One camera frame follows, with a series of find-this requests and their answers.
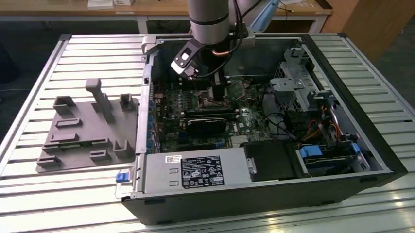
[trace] motherboard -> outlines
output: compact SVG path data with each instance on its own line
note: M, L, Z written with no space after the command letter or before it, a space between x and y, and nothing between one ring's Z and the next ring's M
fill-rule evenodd
M230 79L224 101L210 90L184 90L182 83L160 87L157 105L161 152L239 147L272 138L259 99L263 84L247 78Z

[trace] table leg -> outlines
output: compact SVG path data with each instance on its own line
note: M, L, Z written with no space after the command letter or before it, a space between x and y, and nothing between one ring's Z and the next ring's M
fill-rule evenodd
M318 16L316 20L312 22L308 33L320 33L326 20L327 20L327 15Z
M51 21L41 21L41 26L44 27L45 30L52 29L52 22Z
M147 16L137 16L137 26L139 26L139 33L148 34L148 27L147 27Z

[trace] power supply label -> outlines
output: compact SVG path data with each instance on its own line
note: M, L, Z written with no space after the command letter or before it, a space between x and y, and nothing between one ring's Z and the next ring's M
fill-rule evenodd
M183 188L200 188L224 184L220 156L182 159Z

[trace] floor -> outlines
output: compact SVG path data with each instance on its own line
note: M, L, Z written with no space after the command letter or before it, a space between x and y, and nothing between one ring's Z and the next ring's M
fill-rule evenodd
M20 70L20 77L15 81L0 84L0 140L7 134L60 35L137 33L135 22L53 22L51 26L51 30L45 30L40 22L0 22L0 42ZM149 33L187 33L188 22L151 22L148 28ZM415 18L375 64L412 106L414 61Z

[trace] wooden table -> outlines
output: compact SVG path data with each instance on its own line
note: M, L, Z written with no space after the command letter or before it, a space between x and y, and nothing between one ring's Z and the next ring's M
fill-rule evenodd
M139 33L148 34L149 20L188 20L186 0L136 0L132 6L88 10L88 0L0 0L0 21L117 21L137 22ZM310 33L319 33L331 9L315 0L278 9L272 20L312 21Z

